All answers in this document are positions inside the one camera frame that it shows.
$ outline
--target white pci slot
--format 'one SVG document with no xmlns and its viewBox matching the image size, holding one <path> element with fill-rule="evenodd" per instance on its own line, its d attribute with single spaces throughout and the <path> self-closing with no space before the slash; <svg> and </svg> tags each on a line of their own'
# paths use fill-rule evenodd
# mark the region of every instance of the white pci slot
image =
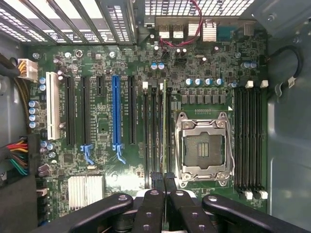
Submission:
<svg viewBox="0 0 311 233">
<path fill-rule="evenodd" d="M 60 138 L 58 75 L 46 72 L 48 140 Z"/>
</svg>

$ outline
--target wire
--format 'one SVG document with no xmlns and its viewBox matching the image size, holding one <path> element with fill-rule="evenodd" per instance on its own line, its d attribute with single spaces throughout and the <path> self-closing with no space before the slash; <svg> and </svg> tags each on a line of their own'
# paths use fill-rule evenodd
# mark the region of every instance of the wire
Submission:
<svg viewBox="0 0 311 233">
<path fill-rule="evenodd" d="M 199 26 L 195 32 L 195 35 L 192 39 L 188 40 L 188 41 L 185 41 L 185 42 L 182 42 L 178 45 L 175 45 L 175 44 L 172 44 L 168 41 L 165 41 L 163 40 L 161 37 L 160 37 L 160 45 L 161 47 L 163 47 L 163 44 L 166 44 L 170 47 L 180 47 L 180 46 L 184 46 L 184 45 L 188 45 L 188 44 L 191 44 L 193 41 L 195 41 L 196 37 L 198 36 L 198 34 L 200 33 L 200 30 L 202 28 L 202 25 L 203 25 L 203 15 L 202 15 L 202 11 L 201 11 L 201 8 L 199 7 L 198 3 L 196 2 L 196 0 L 190 0 L 194 5 L 195 5 L 195 8 L 196 10 L 199 12 L 199 15 L 200 15 L 200 21 L 199 21 Z"/>
</svg>

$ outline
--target heatsink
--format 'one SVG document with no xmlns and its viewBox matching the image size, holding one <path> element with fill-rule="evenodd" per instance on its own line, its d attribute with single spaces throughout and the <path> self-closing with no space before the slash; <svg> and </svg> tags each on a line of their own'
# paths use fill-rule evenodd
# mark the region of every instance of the heatsink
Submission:
<svg viewBox="0 0 311 233">
<path fill-rule="evenodd" d="M 103 176 L 72 176 L 68 179 L 69 207 L 78 210 L 104 198 Z"/>
</svg>

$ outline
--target cpu socket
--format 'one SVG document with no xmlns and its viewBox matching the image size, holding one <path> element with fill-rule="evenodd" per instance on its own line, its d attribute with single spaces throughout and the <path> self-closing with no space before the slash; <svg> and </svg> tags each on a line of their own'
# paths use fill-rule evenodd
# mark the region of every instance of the cpu socket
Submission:
<svg viewBox="0 0 311 233">
<path fill-rule="evenodd" d="M 182 188 L 193 181 L 227 185 L 235 165 L 226 113 L 221 112 L 217 119 L 188 119 L 186 113 L 179 113 L 175 142 L 176 173 Z"/>
</svg>

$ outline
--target green circuit board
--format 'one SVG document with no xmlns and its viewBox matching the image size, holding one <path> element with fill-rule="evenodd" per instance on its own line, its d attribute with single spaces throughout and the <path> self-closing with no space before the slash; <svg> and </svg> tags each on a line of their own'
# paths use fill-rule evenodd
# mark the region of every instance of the green circuit board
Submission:
<svg viewBox="0 0 311 233">
<path fill-rule="evenodd" d="M 113 46 L 59 46 L 59 47 L 30 47 L 29 55 L 32 59 L 34 52 L 40 54 L 38 60 L 39 77 L 46 77 L 46 72 L 62 70 L 70 76 L 73 84 L 71 104 L 74 109 L 71 128 L 73 143 L 68 144 L 66 135 L 67 109 L 66 109 L 66 85 L 65 79 L 59 81 L 59 113 L 60 122 L 65 127 L 60 130 L 60 139 L 53 141 L 56 145 L 51 157 L 50 151 L 42 150 L 41 163 L 50 166 L 50 173 L 44 177 L 49 188 L 49 220 L 57 219 L 63 215 L 89 204 L 93 197 L 81 197 L 89 195 L 69 191 L 69 186 L 77 184 L 72 182 L 72 177 L 101 177 L 102 186 L 99 196 L 107 197 L 116 192 L 125 192 L 135 196 L 136 193 L 145 188 L 151 188 L 148 174 L 151 171 L 168 171 L 178 173 L 176 170 L 176 156 L 173 149 L 174 126 L 176 116 L 180 112 L 187 114 L 192 119 L 214 119 L 222 112 L 226 113 L 231 125 L 231 143 L 234 150 L 235 138 L 235 92 L 230 83 L 237 82 L 245 85 L 247 80 L 260 83 L 267 78 L 267 68 L 264 62 L 266 54 L 266 35 L 256 33 L 254 37 L 243 37 L 239 40 L 231 39 L 227 42 L 205 42 L 185 47 L 187 53 L 184 56 L 186 62 L 176 60 L 176 48 L 168 48 L 164 57 L 160 51 L 154 52 L 154 46 L 148 41 L 140 47 L 113 47 Z M 76 57 L 76 51 L 82 52 L 81 58 Z M 207 61 L 200 64 L 202 57 Z M 61 61 L 60 66 L 53 63 L 53 59 Z M 245 61 L 255 61 L 257 67 L 254 69 L 242 68 Z M 164 68 L 151 69 L 152 63 L 163 63 Z M 112 149 L 113 139 L 113 116 L 112 116 L 112 77 L 118 75 L 121 79 L 121 142 L 122 157 L 125 164 L 118 160 L 117 153 Z M 134 79 L 135 102 L 130 105 L 129 79 Z M 82 101 L 84 93 L 84 78 L 88 83 L 87 108 Z M 99 77 L 101 78 L 101 90 L 99 93 Z M 223 84 L 216 86 L 217 79 L 222 79 Z M 186 85 L 186 79 L 200 79 L 200 84 Z M 206 79 L 212 79 L 213 84 L 204 84 Z M 169 100 L 165 100 L 168 108 L 163 110 L 164 98 L 161 83 L 170 88 Z M 148 89 L 143 88 L 143 83 L 148 82 Z M 41 91 L 39 83 L 31 85 L 31 100 L 39 102 L 39 127 L 33 129 L 41 135 L 41 140 L 47 140 L 46 122 L 46 92 Z M 262 103 L 262 116 L 266 115 L 265 101 Z M 168 119 L 165 122 L 165 135 L 170 149 L 161 152 L 163 143 L 163 114 Z M 84 121 L 89 120 L 87 127 Z M 262 186 L 266 187 L 266 118 L 262 118 Z M 83 134 L 88 131 L 88 142 L 92 144 L 90 159 L 94 164 L 85 160 L 85 153 L 81 151 L 84 144 Z M 226 186 L 220 186 L 216 181 L 194 181 L 188 182 L 184 189 L 193 191 L 198 198 L 210 193 L 221 194 L 233 200 L 240 201 L 248 206 L 266 212 L 266 200 L 252 199 L 243 200 L 239 198 L 234 188 L 234 177 L 230 177 Z M 72 203 L 76 195 L 85 203 Z"/>
</svg>

